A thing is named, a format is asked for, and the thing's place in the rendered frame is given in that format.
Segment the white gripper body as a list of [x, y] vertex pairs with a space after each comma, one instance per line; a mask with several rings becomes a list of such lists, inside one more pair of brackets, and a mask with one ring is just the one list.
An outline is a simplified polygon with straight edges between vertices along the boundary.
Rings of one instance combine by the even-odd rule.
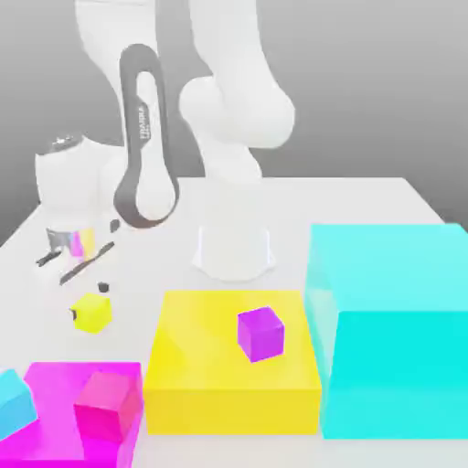
[[89, 283], [93, 291], [99, 291], [98, 282], [107, 282], [111, 288], [116, 261], [115, 240], [105, 242], [89, 258], [73, 257], [69, 249], [62, 248], [57, 258], [56, 286], [60, 289], [75, 285], [85, 288]]

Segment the small purple cube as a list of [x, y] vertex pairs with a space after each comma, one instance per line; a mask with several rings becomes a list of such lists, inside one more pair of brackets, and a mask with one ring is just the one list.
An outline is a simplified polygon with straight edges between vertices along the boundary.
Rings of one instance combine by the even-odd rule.
[[238, 345], [251, 363], [282, 355], [285, 326], [270, 306], [238, 314]]

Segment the large magenta box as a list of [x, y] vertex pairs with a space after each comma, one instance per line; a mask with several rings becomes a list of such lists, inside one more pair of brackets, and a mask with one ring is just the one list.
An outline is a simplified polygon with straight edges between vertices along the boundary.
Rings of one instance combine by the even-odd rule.
[[[135, 376], [142, 407], [122, 443], [83, 438], [73, 404], [96, 371]], [[35, 362], [25, 376], [37, 420], [0, 441], [0, 468], [132, 468], [143, 416], [138, 362]]]

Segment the large cyan box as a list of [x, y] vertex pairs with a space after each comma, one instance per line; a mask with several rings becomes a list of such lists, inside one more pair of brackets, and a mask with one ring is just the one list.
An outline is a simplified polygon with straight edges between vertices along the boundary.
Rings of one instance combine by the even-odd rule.
[[468, 440], [468, 231], [314, 224], [304, 307], [326, 439]]

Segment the small light blue cube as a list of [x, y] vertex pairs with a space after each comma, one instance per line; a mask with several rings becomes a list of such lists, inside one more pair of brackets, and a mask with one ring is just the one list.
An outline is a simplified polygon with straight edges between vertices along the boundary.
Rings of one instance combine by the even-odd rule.
[[0, 373], [0, 441], [37, 420], [29, 385], [14, 369]]

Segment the small yellow-green cube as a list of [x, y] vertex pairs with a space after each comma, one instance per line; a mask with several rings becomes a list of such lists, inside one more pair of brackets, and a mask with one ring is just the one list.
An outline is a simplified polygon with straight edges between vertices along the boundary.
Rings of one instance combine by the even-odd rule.
[[85, 293], [70, 308], [77, 310], [74, 326], [84, 332], [98, 334], [112, 320], [110, 299], [96, 293]]

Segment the small pink cube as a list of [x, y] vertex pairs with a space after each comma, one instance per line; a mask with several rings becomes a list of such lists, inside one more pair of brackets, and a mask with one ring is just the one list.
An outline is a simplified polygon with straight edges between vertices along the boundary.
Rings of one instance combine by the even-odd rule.
[[135, 376], [96, 371], [73, 404], [83, 438], [122, 443], [142, 407]]

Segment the large yellow box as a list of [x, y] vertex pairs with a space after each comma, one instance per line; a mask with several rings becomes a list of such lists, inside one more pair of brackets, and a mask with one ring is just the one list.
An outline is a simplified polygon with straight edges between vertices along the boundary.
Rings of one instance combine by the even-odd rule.
[[[284, 351], [252, 363], [238, 315], [262, 306], [284, 324]], [[315, 434], [321, 393], [299, 291], [165, 293], [144, 379], [149, 434]]]

